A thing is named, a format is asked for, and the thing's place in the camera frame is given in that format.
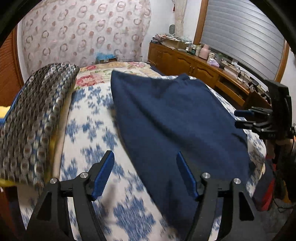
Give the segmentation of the person's right hand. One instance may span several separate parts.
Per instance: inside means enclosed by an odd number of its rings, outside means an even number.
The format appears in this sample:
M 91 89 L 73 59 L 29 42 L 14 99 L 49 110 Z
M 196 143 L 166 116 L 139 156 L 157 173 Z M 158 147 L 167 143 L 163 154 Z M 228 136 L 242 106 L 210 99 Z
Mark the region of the person's right hand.
M 294 149 L 295 139 L 281 141 L 266 141 L 266 156 L 268 159 L 276 159 L 288 156 Z

